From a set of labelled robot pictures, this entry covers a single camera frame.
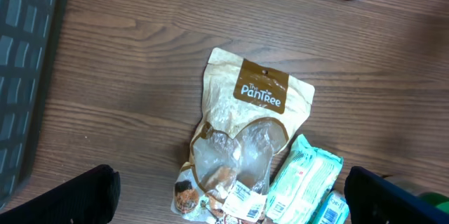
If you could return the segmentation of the teal wipes packet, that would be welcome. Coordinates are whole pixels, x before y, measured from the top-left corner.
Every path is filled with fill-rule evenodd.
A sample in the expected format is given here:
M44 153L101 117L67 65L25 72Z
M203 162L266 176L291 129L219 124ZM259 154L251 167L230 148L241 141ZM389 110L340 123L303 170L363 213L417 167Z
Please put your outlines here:
M311 146L304 135L298 136L270 185L266 216L280 224L311 223L343 163L343 158Z

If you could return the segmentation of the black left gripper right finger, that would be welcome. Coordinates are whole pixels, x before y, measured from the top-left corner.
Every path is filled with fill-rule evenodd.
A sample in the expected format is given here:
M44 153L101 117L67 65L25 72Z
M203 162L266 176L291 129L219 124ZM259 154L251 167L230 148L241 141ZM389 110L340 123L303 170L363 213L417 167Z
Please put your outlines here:
M448 224L448 213L373 172L351 168L344 196L352 224Z

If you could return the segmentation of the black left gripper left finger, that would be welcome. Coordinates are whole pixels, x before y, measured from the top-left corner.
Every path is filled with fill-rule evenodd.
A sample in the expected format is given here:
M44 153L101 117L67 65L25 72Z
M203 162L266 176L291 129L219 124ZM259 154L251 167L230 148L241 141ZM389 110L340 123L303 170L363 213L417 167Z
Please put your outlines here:
M121 193L119 172L101 164L1 214L1 224L107 224Z

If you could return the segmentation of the beige brown snack bag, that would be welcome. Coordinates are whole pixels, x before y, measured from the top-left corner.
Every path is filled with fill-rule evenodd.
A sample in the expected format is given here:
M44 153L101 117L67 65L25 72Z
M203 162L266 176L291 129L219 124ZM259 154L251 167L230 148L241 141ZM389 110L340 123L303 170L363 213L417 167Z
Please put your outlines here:
M285 72L214 48L172 211L205 223L263 223L272 160L309 117L314 92Z

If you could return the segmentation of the teal tissue pack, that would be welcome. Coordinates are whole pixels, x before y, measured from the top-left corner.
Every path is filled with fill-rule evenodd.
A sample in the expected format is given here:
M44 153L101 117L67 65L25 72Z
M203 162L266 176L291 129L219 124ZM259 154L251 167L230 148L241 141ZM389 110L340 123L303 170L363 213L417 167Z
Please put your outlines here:
M312 224L344 224L349 215L346 199L337 191L332 191L319 207Z

